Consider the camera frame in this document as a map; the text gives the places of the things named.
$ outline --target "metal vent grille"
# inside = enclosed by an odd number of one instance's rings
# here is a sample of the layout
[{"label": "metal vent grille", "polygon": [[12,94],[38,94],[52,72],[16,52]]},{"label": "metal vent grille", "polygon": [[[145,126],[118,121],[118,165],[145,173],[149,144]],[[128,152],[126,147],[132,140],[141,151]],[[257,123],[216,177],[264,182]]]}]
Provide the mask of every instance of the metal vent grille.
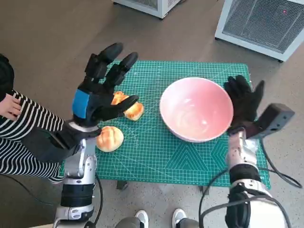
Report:
[{"label": "metal vent grille", "polygon": [[180,0],[168,0],[168,8],[170,8],[170,6],[177,1],[180,1]]},{"label": "metal vent grille", "polygon": [[157,10],[157,0],[131,0]]},{"label": "metal vent grille", "polygon": [[304,29],[304,6],[287,0],[234,0],[223,33],[284,53]]}]

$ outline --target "white appliance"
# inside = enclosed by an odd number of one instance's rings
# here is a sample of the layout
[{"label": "white appliance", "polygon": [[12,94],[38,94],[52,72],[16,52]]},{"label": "white appliance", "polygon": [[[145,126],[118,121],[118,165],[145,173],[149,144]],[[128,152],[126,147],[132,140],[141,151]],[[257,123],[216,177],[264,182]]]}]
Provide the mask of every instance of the white appliance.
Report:
[{"label": "white appliance", "polygon": [[113,3],[128,6],[163,19],[180,0],[112,0]]},{"label": "white appliance", "polygon": [[304,41],[304,0],[225,0],[215,38],[286,61]]}]

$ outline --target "striped shirt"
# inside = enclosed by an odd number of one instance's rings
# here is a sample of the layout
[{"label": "striped shirt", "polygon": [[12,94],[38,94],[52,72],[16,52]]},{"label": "striped shirt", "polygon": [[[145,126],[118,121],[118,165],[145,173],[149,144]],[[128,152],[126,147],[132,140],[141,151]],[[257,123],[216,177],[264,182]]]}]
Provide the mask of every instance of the striped shirt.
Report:
[{"label": "striped shirt", "polygon": [[52,182],[60,182],[60,164],[40,162],[23,145],[21,139],[33,127],[47,131],[62,130],[64,120],[26,96],[13,91],[20,100],[21,115],[16,121],[0,116],[0,174],[47,177]]}]

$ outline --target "green cutting mat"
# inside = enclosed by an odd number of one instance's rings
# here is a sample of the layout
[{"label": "green cutting mat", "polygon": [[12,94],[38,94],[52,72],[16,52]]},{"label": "green cutting mat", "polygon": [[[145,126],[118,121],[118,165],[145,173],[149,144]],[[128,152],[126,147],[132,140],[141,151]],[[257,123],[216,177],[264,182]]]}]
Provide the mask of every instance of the green cutting mat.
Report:
[{"label": "green cutting mat", "polygon": [[[145,107],[137,122],[118,118],[100,123],[100,127],[116,126],[124,134],[122,146],[113,153],[96,148],[97,174],[101,179],[160,183],[207,185],[210,179],[226,167],[228,137],[204,143],[188,143],[176,138],[163,123],[159,101],[172,82],[189,76],[210,79],[221,86],[229,76],[244,75],[244,64],[137,61],[117,88],[127,95],[138,95]],[[266,167],[261,150],[258,165]],[[270,187],[268,172],[261,172],[262,180]],[[215,182],[229,186],[229,176]]]}]

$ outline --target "bread roll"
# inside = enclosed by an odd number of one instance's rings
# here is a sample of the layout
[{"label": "bread roll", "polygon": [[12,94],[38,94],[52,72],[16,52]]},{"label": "bread roll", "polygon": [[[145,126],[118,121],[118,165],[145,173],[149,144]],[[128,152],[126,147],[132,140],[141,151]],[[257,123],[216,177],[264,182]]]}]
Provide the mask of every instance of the bread roll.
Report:
[{"label": "bread roll", "polygon": [[113,95],[114,95],[114,98],[113,98],[113,101],[111,102],[111,104],[116,105],[122,101],[124,93],[122,91],[117,91],[117,92],[113,93]]},{"label": "bread roll", "polygon": [[124,141],[124,134],[117,127],[106,126],[97,137],[96,146],[103,152],[112,152],[118,149]]},{"label": "bread roll", "polygon": [[[118,91],[114,93],[114,99],[112,105],[116,105],[122,102],[124,99],[127,99],[129,96],[125,95],[123,92]],[[143,115],[144,106],[142,103],[135,102],[127,111],[124,112],[124,116],[129,120],[137,121]]]}]

